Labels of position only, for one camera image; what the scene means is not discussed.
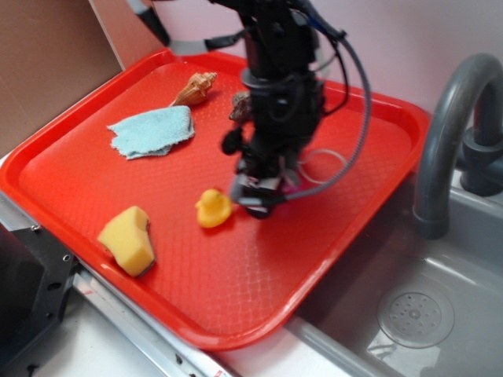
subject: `faucet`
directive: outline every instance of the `faucet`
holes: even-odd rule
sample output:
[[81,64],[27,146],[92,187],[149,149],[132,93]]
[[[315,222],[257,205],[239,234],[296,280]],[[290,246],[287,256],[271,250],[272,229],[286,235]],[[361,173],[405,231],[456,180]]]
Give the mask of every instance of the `faucet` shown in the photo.
[[491,196],[503,190],[502,120],[503,67],[489,54],[470,56],[451,76],[431,120],[414,195],[417,234],[431,240],[447,234],[455,167],[468,192]]

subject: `yellow rubber duck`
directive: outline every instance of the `yellow rubber duck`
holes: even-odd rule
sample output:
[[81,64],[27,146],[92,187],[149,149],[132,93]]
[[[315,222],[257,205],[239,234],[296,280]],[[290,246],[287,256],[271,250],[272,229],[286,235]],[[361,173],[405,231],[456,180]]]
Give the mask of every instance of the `yellow rubber duck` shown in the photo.
[[233,212],[230,198],[214,188],[203,192],[196,208],[197,222],[203,228],[214,228],[222,224]]

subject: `sink drain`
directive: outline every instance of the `sink drain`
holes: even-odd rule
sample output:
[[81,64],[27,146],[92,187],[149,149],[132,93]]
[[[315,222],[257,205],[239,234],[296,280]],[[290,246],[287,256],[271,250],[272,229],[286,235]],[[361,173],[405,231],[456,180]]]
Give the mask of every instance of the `sink drain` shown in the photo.
[[454,311],[447,297],[436,289],[406,285],[381,298],[377,319],[391,340],[409,348],[426,348],[449,335]]

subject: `plastic tray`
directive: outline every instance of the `plastic tray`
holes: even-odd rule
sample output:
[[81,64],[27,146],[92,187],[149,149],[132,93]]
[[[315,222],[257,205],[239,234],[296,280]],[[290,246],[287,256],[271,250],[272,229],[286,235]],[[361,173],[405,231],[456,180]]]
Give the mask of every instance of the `plastic tray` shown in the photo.
[[[415,166],[429,119],[403,101],[374,95],[365,147],[337,185],[278,206],[266,220],[237,207],[224,225],[202,229],[194,204],[226,191],[238,156],[220,151],[231,129],[231,98],[244,87],[244,60],[223,53],[176,58],[168,50],[138,62],[20,145],[0,171],[0,189],[96,272],[181,338],[229,350],[281,326]],[[125,160],[108,125],[168,106],[195,72],[218,78],[192,109],[196,136],[168,155]],[[327,108],[342,86],[327,83]],[[323,120],[306,153],[349,156],[362,122],[362,97]],[[306,170],[330,177],[338,162],[316,155]],[[151,219],[155,265],[131,278],[98,243],[106,222],[138,205]]]

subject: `blue towel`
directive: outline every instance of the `blue towel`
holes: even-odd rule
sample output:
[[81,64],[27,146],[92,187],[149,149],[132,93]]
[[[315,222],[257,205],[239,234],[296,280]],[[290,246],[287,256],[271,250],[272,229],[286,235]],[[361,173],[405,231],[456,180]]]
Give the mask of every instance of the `blue towel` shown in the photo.
[[108,128],[117,135],[112,140],[112,148],[127,159],[164,156],[173,145],[194,135],[188,106],[172,106],[133,115]]

